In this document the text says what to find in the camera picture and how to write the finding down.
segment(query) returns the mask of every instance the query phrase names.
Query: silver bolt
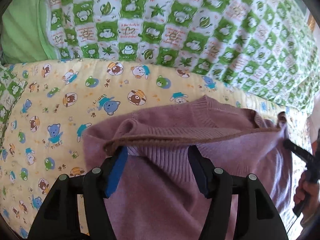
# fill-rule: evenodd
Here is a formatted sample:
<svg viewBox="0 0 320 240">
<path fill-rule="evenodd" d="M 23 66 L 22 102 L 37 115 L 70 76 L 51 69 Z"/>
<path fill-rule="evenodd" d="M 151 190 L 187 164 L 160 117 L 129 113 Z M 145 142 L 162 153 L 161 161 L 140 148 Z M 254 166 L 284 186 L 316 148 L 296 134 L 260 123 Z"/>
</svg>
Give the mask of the silver bolt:
<svg viewBox="0 0 320 240">
<path fill-rule="evenodd" d="M 96 167 L 96 168 L 92 169 L 92 173 L 93 174 L 98 174 L 98 173 L 100 173 L 100 171 L 101 171 L 101 169 L 99 167 Z"/>
<path fill-rule="evenodd" d="M 214 172 L 217 173 L 217 174 L 222 174 L 222 173 L 223 173 L 223 169 L 221 169 L 221 168 L 215 168 L 215 169 L 214 169 Z"/>
<path fill-rule="evenodd" d="M 65 180 L 65 179 L 67 179 L 67 175 L 66 174 L 61 174 L 60 176 L 59 176 L 59 180 Z"/>
<path fill-rule="evenodd" d="M 257 176 L 254 175 L 254 174 L 249 174 L 249 179 L 251 179 L 251 180 L 256 180 L 256 179 L 257 179 Z"/>
</svg>

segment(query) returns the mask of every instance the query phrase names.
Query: pink sweater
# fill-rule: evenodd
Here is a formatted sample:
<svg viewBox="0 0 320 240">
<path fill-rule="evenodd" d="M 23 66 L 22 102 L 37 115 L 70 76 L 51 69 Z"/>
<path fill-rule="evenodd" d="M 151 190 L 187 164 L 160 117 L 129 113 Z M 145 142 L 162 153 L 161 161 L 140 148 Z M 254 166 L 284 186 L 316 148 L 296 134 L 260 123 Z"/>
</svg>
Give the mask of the pink sweater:
<svg viewBox="0 0 320 240">
<path fill-rule="evenodd" d="M 199 192 L 188 163 L 188 145 L 231 175 L 258 176 L 279 212 L 289 208 L 292 157 L 282 147 L 285 118 L 277 128 L 255 111 L 207 96 L 191 103 L 117 116 L 84 133 L 87 169 L 100 166 L 118 145 L 128 161 L 118 188 L 105 201 L 118 240 L 198 239 L 210 201 Z M 233 238 L 233 198 L 226 239 Z"/>
</svg>

